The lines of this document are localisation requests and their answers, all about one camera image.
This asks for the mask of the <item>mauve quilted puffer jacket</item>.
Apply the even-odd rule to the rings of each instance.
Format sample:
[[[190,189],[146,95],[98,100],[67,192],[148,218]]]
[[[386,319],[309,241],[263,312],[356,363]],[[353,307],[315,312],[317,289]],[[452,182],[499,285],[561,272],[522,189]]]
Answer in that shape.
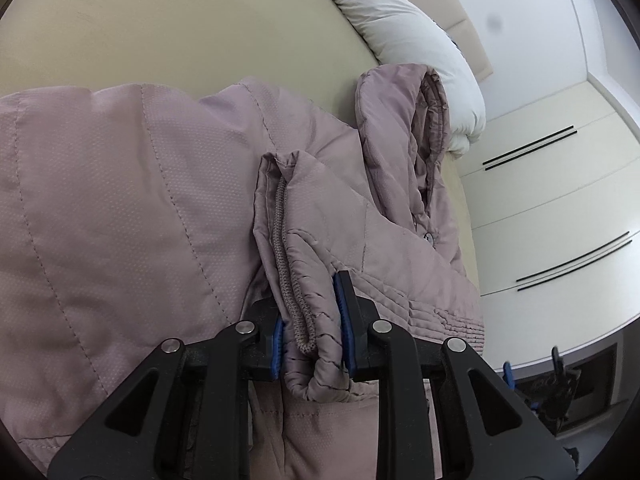
[[[415,337],[485,343],[418,64],[369,70],[353,124],[247,78],[196,100],[127,84],[1,101],[1,419],[38,471],[163,340],[262,298],[281,380],[250,388],[256,479],[371,479],[378,386],[342,362],[332,278]]]

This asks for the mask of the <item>white folded duvet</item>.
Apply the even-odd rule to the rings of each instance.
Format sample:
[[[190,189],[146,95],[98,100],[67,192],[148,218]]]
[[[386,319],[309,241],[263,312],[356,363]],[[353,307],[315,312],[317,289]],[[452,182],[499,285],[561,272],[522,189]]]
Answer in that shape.
[[[332,0],[382,64],[434,68],[449,104],[448,151],[466,154],[486,126],[485,101],[472,68],[436,22],[409,0]]]

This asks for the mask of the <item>beige bed sheet mattress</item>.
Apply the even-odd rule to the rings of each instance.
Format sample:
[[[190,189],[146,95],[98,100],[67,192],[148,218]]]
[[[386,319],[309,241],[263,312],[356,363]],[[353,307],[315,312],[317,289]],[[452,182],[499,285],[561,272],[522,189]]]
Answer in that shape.
[[[231,311],[257,284],[246,92],[344,130],[375,60],[331,0],[14,0],[1,21],[1,311]]]

